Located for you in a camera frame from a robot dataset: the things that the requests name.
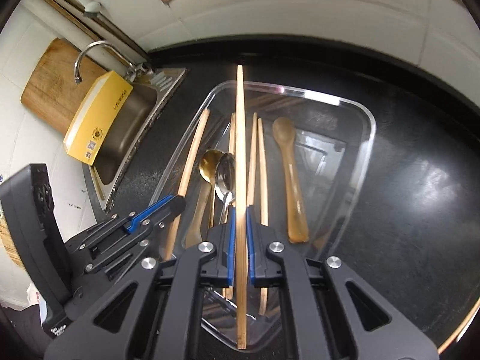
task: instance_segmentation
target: sink basin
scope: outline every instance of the sink basin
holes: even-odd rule
[[[158,70],[146,83],[133,83],[133,90],[110,126],[102,147],[90,167],[102,210],[108,212],[112,198],[142,137],[158,117],[186,69]]]
[[[158,93],[146,85],[134,84],[118,112],[94,162],[100,181],[110,184],[117,174],[130,145],[157,103]]]

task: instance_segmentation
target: yellow box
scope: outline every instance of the yellow box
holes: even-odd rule
[[[80,104],[63,139],[68,155],[92,165],[133,86],[109,71],[97,78]]]

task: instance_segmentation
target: silver spoon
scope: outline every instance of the silver spoon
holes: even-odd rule
[[[223,195],[220,223],[225,223],[229,205],[235,200],[235,157],[232,154],[225,153],[218,161],[215,184]]]

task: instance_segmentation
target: transparent tray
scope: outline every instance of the transparent tray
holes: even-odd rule
[[[267,162],[269,225],[279,234],[279,241],[288,242],[285,176],[280,149],[272,135],[272,123],[280,116],[295,125],[295,158],[301,185],[310,240],[292,244],[305,257],[322,259],[332,251],[348,223],[368,167],[375,137],[375,120],[363,105],[326,93],[282,85],[245,82],[247,162],[253,113],[263,120]],[[150,204],[168,194],[175,194],[182,176],[190,143],[203,109],[210,117],[203,133],[186,195],[187,207],[181,216],[174,255],[183,253],[184,238],[193,217],[203,179],[198,162],[208,149],[228,151],[230,117],[235,111],[236,81],[217,85],[207,96],[191,121],[162,178]],[[255,210],[260,218],[259,170],[256,172]],[[215,224],[221,202],[216,198]],[[205,239],[208,207],[202,222]],[[167,232],[160,235],[160,253],[166,244]],[[248,351],[265,346],[280,330],[278,292],[268,291],[265,315],[258,314],[260,290],[248,289]],[[236,347],[236,305],[234,299],[222,297],[221,289],[205,291],[202,325],[225,344]]]

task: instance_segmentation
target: faucet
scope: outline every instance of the faucet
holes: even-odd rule
[[[95,46],[103,46],[106,48],[109,48],[112,50],[117,56],[119,56],[121,59],[123,59],[127,64],[128,64],[128,69],[127,73],[125,74],[125,79],[129,83],[132,83],[137,75],[140,74],[153,74],[152,68],[146,67],[143,63],[141,64],[135,64],[132,62],[130,59],[122,55],[122,53],[108,40],[98,40],[97,42],[90,43],[85,49],[83,49],[80,54],[78,54],[78,57],[75,61],[75,64],[73,66],[73,73],[75,76],[75,83],[78,85],[82,82],[82,77],[80,76],[80,62],[82,61],[82,58],[85,56],[85,54],[90,50],[91,48]]]

